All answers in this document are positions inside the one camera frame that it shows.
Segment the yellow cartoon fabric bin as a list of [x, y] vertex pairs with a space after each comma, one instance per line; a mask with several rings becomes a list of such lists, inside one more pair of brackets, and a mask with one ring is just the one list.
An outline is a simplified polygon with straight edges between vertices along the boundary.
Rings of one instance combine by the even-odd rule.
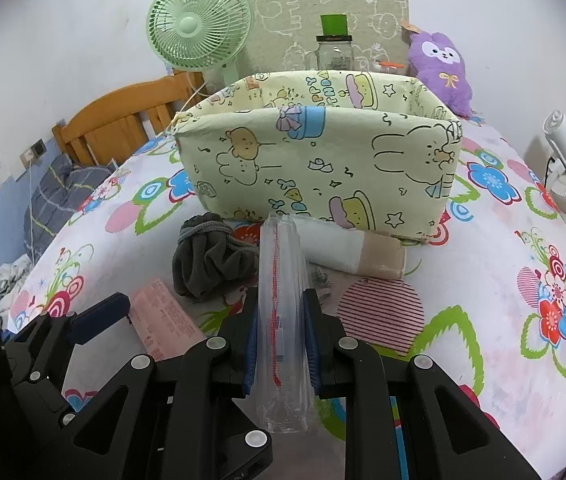
[[289, 214], [427, 240], [451, 192], [463, 131], [418, 79], [302, 70], [245, 77], [169, 130], [207, 210]]

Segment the wooden bed headboard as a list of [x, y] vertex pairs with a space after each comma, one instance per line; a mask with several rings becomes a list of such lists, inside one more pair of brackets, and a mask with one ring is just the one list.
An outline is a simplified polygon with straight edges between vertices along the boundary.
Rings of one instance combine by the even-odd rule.
[[91, 102], [52, 133], [59, 149], [81, 166], [122, 164], [152, 133], [162, 133], [178, 110], [200, 102], [195, 90], [204, 87], [199, 72], [131, 84]]

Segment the pink tissue packet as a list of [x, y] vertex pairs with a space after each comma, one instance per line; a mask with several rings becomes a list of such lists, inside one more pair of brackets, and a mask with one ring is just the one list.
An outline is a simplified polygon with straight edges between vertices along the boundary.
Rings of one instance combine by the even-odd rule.
[[206, 339], [161, 280], [153, 280], [131, 297], [129, 316], [146, 353], [156, 362], [183, 356]]

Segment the cotton swab jar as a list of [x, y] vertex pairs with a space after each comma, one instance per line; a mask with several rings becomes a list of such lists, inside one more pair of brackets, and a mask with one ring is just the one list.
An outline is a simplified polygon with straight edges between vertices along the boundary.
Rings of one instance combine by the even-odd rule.
[[404, 64], [383, 60], [375, 60], [373, 62], [373, 67], [376, 72], [383, 74], [404, 75], [406, 71]]

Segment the crumpled white clothes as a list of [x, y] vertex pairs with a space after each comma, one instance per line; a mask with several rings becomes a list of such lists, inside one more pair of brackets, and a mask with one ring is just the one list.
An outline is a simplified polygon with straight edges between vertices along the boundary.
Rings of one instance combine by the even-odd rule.
[[13, 304], [31, 269], [32, 261], [26, 254], [12, 263], [0, 265], [0, 312], [7, 311]]

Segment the grey drawstring pouch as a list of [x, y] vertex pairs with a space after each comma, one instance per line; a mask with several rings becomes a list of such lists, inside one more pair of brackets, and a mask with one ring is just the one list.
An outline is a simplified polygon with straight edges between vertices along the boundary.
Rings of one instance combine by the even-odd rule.
[[186, 220], [172, 258], [176, 293], [197, 301], [220, 296], [253, 278], [259, 248], [236, 238], [232, 228], [212, 212]]

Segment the green cartoon cardboard panel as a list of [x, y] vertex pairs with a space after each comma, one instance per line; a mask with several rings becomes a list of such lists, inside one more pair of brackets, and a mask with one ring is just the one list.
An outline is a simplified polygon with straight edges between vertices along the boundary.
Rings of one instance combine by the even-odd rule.
[[352, 36], [354, 68], [376, 70], [380, 62], [405, 66], [409, 0], [249, 0], [254, 21], [237, 58], [240, 76], [304, 70], [322, 34], [321, 18], [344, 14]]

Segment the floral tablecloth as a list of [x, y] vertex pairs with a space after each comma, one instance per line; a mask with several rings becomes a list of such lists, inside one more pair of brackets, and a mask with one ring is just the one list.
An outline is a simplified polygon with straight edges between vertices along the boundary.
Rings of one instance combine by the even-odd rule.
[[[545, 479], [566, 474], [566, 223], [496, 130], [466, 124], [434, 237], [402, 278], [316, 266], [325, 311], [395, 358], [431, 356]], [[182, 223], [202, 212], [168, 136], [148, 141], [70, 218], [5, 308], [10, 330], [123, 292], [172, 289]]]

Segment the clear plastic pencil case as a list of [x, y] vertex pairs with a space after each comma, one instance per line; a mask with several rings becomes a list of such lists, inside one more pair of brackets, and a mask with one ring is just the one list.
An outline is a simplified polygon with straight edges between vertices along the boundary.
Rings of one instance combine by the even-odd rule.
[[260, 229], [256, 410], [271, 434], [309, 428], [311, 385], [302, 295], [309, 287], [295, 223], [272, 214]]

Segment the glass mason jar mug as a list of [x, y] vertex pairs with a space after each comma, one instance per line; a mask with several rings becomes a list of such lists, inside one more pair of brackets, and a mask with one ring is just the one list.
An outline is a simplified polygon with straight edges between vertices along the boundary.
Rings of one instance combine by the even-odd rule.
[[354, 70], [352, 37], [317, 36], [318, 47], [304, 57], [307, 70]]

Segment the grey plaid pillow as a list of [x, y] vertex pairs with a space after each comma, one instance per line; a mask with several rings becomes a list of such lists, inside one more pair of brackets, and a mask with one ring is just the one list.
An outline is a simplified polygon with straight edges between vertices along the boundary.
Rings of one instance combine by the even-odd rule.
[[25, 213], [24, 245], [34, 262], [113, 172], [112, 166], [80, 166], [64, 153], [54, 158], [31, 192]]

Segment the wall power socket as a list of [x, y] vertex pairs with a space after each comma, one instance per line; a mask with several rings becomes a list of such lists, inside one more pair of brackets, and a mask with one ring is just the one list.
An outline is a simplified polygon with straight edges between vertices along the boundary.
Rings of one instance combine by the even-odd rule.
[[19, 158], [22, 166], [24, 166], [25, 169], [29, 169], [31, 165], [40, 159], [47, 151], [48, 149], [46, 148], [45, 142], [42, 139], [37, 140], [30, 148], [27, 148], [20, 154]]

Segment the purple plush bunny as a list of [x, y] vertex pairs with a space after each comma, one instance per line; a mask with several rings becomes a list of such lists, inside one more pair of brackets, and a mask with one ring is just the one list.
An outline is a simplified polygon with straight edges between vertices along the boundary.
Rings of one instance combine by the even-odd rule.
[[469, 118], [473, 91], [466, 78], [464, 58], [452, 40], [441, 32], [412, 32], [410, 40], [412, 74], [456, 116]]

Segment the white beige rolled sock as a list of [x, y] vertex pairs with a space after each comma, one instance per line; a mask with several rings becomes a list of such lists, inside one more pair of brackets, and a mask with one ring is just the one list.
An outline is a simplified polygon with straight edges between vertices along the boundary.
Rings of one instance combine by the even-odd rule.
[[394, 237], [311, 218], [292, 221], [301, 249], [311, 263], [387, 281], [400, 280], [404, 274], [406, 249]]

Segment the green plastic cup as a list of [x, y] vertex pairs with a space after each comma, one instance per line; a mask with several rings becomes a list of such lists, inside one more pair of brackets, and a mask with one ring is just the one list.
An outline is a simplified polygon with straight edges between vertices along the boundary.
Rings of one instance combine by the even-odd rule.
[[345, 37], [349, 35], [346, 14], [322, 14], [320, 19], [324, 37]]

